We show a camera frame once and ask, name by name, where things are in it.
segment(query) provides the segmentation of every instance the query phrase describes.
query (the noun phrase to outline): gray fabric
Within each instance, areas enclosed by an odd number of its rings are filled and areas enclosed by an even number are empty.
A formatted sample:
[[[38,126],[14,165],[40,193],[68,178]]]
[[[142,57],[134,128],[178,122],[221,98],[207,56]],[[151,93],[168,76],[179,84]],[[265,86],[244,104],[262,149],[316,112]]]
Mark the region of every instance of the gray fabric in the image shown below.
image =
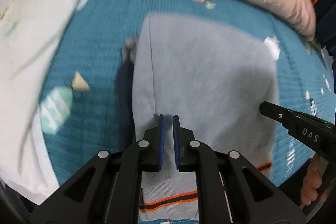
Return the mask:
[[[261,102],[277,103],[276,64],[262,41],[230,26],[173,14],[147,16],[137,46],[133,116],[137,140],[166,115],[163,170],[143,175],[145,203],[196,190],[193,173],[179,174],[172,116],[195,138],[255,166],[271,159],[275,122]],[[197,201],[141,213],[142,220],[198,219]]]

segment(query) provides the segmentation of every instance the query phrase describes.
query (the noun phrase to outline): orange stripe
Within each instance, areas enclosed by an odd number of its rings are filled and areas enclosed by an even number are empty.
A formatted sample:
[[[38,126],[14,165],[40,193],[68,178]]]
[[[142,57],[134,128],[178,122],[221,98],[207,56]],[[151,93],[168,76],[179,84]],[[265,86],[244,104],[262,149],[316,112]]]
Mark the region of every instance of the orange stripe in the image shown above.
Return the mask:
[[[270,167],[270,168],[266,168],[266,169],[264,169],[264,170],[261,170],[260,173],[264,173],[264,172],[269,171],[269,170],[271,170],[271,169],[272,169],[272,167]]]
[[[155,207],[154,209],[139,209],[140,211],[142,212],[153,212],[161,207],[166,207],[166,206],[170,206],[170,205],[175,205],[175,204],[178,204],[178,203],[186,203],[186,202],[192,202],[192,201],[196,201],[197,198],[192,198],[192,199],[186,199],[186,200],[179,200],[179,201],[175,201],[175,202],[172,202],[172,203],[167,203],[167,204],[162,204],[160,206],[157,206]]]
[[[170,196],[168,198],[163,198],[163,199],[156,200],[154,202],[149,202],[149,203],[144,202],[143,204],[144,205],[154,205],[154,204],[160,203],[162,201],[170,200],[170,199],[173,199],[173,198],[179,198],[179,197],[184,196],[184,195],[192,195],[192,194],[197,194],[197,191],[187,192],[187,193],[183,193],[183,194],[179,194],[179,195],[173,195],[173,196]]]
[[[273,161],[270,160],[270,161],[268,161],[268,162],[265,162],[264,164],[261,164],[261,165],[257,166],[256,168],[259,169],[259,168],[261,168],[261,167],[263,167],[263,166],[265,166],[265,165],[271,164],[272,162],[273,162]]]

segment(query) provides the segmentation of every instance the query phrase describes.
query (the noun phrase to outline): black stripe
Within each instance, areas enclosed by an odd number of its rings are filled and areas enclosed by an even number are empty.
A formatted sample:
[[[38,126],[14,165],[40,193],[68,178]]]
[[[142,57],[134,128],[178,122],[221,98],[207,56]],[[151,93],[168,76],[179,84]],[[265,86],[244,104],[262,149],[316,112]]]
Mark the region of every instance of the black stripe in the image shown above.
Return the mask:
[[[169,203],[173,203],[173,202],[181,201],[181,200],[189,200],[189,199],[193,199],[193,198],[197,198],[197,193],[190,194],[190,195],[183,195],[183,196],[179,196],[177,198],[170,198],[170,199],[167,199],[167,200],[164,200],[164,201],[152,204],[152,205],[141,204],[141,205],[139,205],[139,209],[140,210],[153,210],[156,207],[161,206],[161,205],[165,205],[165,204],[169,204]]]
[[[259,171],[263,171],[263,170],[271,168],[271,167],[272,167],[272,163],[269,163],[269,164],[266,164],[266,165],[264,165],[262,167],[259,167],[258,170]]]

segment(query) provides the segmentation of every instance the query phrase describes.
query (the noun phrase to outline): yellow triangle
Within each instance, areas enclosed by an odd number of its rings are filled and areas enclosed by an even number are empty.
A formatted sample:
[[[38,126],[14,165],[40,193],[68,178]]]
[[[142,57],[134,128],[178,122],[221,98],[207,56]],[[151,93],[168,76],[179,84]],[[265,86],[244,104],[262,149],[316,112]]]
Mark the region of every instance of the yellow triangle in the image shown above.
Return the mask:
[[[76,71],[75,77],[73,78],[72,89],[74,91],[89,91],[90,90],[88,83],[83,79],[83,77],[79,74],[78,71]]]

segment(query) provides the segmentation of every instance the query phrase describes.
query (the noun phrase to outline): orange and black stripe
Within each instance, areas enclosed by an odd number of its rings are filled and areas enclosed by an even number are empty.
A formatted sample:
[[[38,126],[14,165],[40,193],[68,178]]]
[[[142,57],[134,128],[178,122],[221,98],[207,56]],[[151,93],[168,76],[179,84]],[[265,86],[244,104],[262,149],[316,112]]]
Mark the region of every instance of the orange and black stripe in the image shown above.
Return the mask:
[[[257,169],[263,173],[272,169],[272,161],[265,162],[257,167]],[[197,200],[197,191],[187,192],[179,195],[170,196],[168,198],[163,198],[156,200],[154,202],[146,203],[141,202],[139,205],[139,210],[142,212],[153,212],[161,207],[175,205],[178,203],[187,203]]]
[[[197,191],[183,193],[179,195],[170,196],[154,202],[140,204],[139,210],[143,212],[153,212],[161,207],[175,205],[178,203],[186,203],[197,200]]]

